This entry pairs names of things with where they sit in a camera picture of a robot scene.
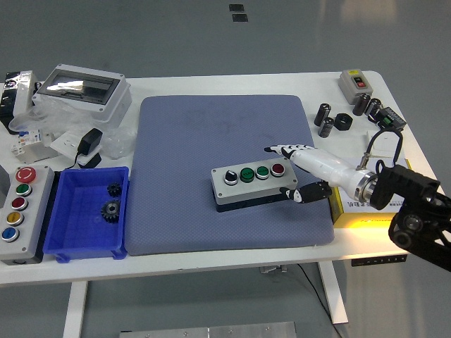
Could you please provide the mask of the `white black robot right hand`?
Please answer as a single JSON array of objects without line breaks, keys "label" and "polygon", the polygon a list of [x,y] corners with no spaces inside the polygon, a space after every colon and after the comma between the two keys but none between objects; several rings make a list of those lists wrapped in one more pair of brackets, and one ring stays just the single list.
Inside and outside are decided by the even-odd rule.
[{"label": "white black robot right hand", "polygon": [[269,146],[264,151],[284,156],[331,187],[341,187],[355,201],[363,201],[364,185],[371,177],[368,170],[357,170],[344,159],[303,144]]}]

